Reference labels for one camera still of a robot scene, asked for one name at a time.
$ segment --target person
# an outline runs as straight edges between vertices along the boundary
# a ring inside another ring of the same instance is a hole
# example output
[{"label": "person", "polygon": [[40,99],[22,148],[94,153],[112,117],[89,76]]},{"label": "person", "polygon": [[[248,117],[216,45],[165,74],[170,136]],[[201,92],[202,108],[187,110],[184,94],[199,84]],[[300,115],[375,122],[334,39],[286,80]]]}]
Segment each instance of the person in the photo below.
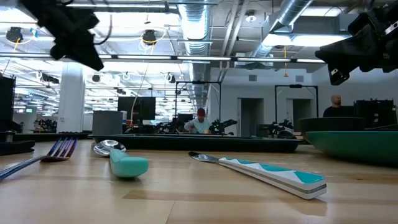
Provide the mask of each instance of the person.
[{"label": "person", "polygon": [[197,115],[198,115],[198,117],[196,119],[193,119],[193,120],[185,123],[184,128],[187,131],[189,131],[190,133],[208,134],[209,128],[210,128],[210,123],[205,118],[205,116],[206,116],[205,109],[199,108]]},{"label": "person", "polygon": [[331,106],[329,106],[325,112],[323,112],[323,117],[344,117],[346,116],[346,111],[341,107],[341,96],[332,95],[331,96]]}]

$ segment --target silver duct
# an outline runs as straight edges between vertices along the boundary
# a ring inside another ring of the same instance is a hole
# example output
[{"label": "silver duct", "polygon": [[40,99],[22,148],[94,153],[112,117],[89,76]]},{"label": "silver duct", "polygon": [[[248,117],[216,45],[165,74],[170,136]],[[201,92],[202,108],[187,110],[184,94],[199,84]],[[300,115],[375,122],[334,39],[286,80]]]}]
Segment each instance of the silver duct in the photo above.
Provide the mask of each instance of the silver duct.
[{"label": "silver duct", "polygon": [[[210,8],[206,5],[181,4],[178,6],[181,15],[181,29],[188,40],[205,40],[208,38]],[[189,55],[208,55],[209,45],[206,43],[185,43]],[[192,81],[206,80],[210,66],[205,63],[193,63],[190,68]],[[198,108],[206,104],[204,85],[194,85],[193,92]]]},{"label": "silver duct", "polygon": [[250,57],[266,57],[272,49],[267,43],[267,35],[273,30],[286,26],[293,26],[293,23],[300,17],[303,11],[309,7],[313,0],[284,0],[276,16],[269,16],[266,20],[266,36],[262,43],[252,52]]}]

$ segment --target purple fork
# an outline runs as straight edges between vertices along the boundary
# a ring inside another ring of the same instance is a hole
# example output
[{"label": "purple fork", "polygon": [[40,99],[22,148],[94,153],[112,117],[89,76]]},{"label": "purple fork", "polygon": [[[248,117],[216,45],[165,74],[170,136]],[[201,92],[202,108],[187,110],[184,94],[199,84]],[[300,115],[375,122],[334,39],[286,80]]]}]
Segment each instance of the purple fork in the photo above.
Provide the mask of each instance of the purple fork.
[{"label": "purple fork", "polygon": [[77,139],[75,139],[73,141],[73,144],[70,147],[72,141],[73,141],[73,138],[70,138],[69,141],[68,141],[68,138],[66,138],[65,140],[62,141],[60,147],[58,147],[58,149],[57,149],[58,144],[61,142],[61,139],[59,139],[53,145],[53,147],[50,149],[50,151],[49,151],[49,153],[47,153],[47,155],[28,159],[25,162],[21,162],[20,164],[17,164],[8,169],[4,169],[4,170],[0,171],[0,180],[3,180],[4,178],[6,178],[12,174],[15,174],[16,172],[20,171],[21,169],[23,169],[29,165],[32,165],[33,163],[35,163],[37,161],[58,162],[58,161],[68,160],[75,150]]}]

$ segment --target wooden table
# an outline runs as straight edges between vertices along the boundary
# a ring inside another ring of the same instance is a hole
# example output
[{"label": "wooden table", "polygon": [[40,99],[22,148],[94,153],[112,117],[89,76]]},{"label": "wooden table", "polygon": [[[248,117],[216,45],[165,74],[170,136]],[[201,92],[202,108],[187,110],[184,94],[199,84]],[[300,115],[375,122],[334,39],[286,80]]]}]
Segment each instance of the wooden table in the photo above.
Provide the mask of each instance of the wooden table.
[{"label": "wooden table", "polygon": [[[52,142],[36,144],[35,156]],[[150,160],[135,180],[112,176],[108,159],[80,141],[69,161],[36,163],[0,182],[0,223],[398,223],[398,171],[295,154],[208,153],[325,175],[328,193],[306,201],[187,152],[129,151]],[[0,168],[33,154],[0,157]]]}]

